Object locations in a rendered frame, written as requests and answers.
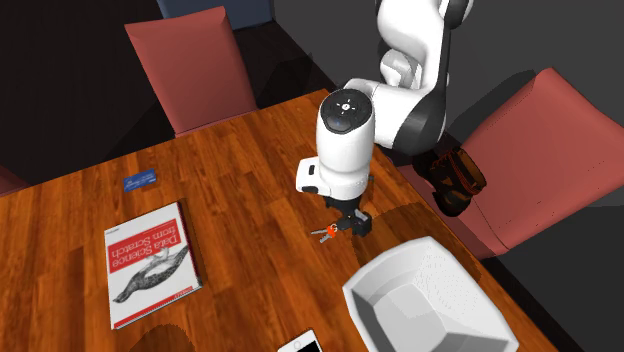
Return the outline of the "white smartphone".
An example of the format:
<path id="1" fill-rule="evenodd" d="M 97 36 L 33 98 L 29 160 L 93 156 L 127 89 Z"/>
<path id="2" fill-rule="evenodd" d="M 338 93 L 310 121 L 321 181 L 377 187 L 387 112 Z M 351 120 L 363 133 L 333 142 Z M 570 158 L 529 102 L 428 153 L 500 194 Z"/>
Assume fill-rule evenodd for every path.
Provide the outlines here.
<path id="1" fill-rule="evenodd" d="M 323 352 L 313 329 L 308 329 L 277 349 L 277 352 Z"/>

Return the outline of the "white and red book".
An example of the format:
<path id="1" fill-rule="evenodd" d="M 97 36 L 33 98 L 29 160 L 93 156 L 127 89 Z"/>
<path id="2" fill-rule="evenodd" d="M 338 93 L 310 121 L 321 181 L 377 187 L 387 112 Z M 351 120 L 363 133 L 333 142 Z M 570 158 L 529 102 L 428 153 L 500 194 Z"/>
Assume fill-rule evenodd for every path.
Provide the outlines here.
<path id="1" fill-rule="evenodd" d="M 104 239 L 113 330 L 202 287 L 179 201 L 107 229 Z"/>

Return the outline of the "wooden table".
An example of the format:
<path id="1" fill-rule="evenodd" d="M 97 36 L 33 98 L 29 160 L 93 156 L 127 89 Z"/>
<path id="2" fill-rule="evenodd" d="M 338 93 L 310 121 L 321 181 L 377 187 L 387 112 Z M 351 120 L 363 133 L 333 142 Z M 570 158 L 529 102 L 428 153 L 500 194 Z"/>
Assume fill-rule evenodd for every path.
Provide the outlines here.
<path id="1" fill-rule="evenodd" d="M 310 93 L 0 198 L 0 352 L 276 352 L 307 329 L 325 352 L 367 352 L 343 284 L 379 253 L 428 235 L 498 307 L 518 352 L 557 352 L 382 153 L 363 201 L 371 234 L 311 235 L 336 219 L 295 188 L 323 98 Z M 126 177 L 148 169 L 154 183 L 124 191 Z M 113 330 L 104 232 L 176 200 L 203 286 Z"/>

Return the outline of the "red chair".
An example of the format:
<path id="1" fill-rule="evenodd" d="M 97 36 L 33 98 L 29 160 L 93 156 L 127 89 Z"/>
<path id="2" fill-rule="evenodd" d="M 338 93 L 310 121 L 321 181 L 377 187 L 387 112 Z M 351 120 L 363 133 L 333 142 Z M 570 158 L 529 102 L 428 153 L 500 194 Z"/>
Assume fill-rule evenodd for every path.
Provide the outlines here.
<path id="1" fill-rule="evenodd" d="M 487 185 L 464 212 L 442 219 L 478 259 L 624 186 L 624 127 L 553 68 L 533 75 L 462 147 Z"/>
<path id="2" fill-rule="evenodd" d="M 0 197 L 28 188 L 29 184 L 0 165 Z"/>
<path id="3" fill-rule="evenodd" d="M 224 7 L 124 28 L 176 136 L 257 109 Z"/>

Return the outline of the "brown and black leather object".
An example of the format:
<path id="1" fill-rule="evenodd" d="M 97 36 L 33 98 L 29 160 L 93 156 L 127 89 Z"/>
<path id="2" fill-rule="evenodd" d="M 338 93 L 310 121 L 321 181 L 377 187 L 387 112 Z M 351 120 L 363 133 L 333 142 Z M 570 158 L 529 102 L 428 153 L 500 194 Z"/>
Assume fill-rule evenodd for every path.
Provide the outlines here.
<path id="1" fill-rule="evenodd" d="M 459 216 L 487 185 L 484 174 L 461 147 L 441 155 L 430 150 L 413 157 L 412 166 L 433 186 L 434 200 L 448 217 Z"/>

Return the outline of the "blue card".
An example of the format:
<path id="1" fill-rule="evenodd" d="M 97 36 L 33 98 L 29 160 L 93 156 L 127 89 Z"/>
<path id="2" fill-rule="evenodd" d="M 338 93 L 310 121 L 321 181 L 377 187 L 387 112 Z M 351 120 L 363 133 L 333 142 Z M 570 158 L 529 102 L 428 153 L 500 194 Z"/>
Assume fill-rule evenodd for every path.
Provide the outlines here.
<path id="1" fill-rule="evenodd" d="M 123 186 L 125 192 L 141 188 L 143 186 L 152 184 L 156 181 L 156 174 L 154 169 L 148 169 L 132 176 L 128 176 L 123 180 Z"/>

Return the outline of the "silver keys with red tag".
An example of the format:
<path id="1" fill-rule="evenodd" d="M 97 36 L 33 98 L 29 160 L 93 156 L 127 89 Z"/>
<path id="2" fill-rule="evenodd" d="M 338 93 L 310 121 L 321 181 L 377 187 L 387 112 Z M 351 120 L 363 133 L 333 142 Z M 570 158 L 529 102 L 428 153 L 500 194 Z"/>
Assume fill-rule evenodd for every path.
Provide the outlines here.
<path id="1" fill-rule="evenodd" d="M 324 229 L 312 231 L 311 235 L 321 235 L 319 242 L 324 243 L 328 239 L 334 238 L 337 231 L 338 231 L 338 226 L 336 224 L 330 224 Z"/>

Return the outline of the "white square bowl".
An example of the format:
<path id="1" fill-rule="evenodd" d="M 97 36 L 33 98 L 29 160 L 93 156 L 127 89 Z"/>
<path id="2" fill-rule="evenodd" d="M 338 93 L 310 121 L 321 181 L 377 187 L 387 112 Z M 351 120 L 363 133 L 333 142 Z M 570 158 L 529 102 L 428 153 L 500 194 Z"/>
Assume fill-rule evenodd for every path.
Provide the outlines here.
<path id="1" fill-rule="evenodd" d="M 517 352 L 503 315 L 459 261 L 427 236 L 395 246 L 344 285 L 369 352 Z"/>

